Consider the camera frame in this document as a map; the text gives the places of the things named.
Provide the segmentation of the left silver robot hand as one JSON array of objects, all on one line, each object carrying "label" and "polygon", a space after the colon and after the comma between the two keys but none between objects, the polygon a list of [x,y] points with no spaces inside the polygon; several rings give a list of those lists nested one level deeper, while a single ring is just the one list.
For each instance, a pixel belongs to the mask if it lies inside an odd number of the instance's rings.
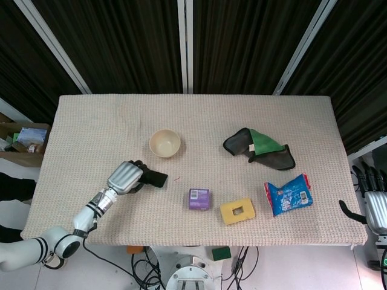
[{"label": "left silver robot hand", "polygon": [[142,161],[124,161],[107,179],[107,186],[118,195],[135,193],[142,188],[140,178],[149,169]]}]

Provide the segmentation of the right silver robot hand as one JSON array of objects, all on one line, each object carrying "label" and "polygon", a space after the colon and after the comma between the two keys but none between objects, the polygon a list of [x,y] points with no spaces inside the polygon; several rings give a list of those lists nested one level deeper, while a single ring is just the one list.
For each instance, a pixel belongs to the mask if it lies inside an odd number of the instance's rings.
[{"label": "right silver robot hand", "polygon": [[342,212],[350,219],[367,225],[378,236],[386,235],[386,172],[377,170],[362,161],[363,170],[352,166],[365,204],[366,215],[353,213],[343,200],[339,201]]}]

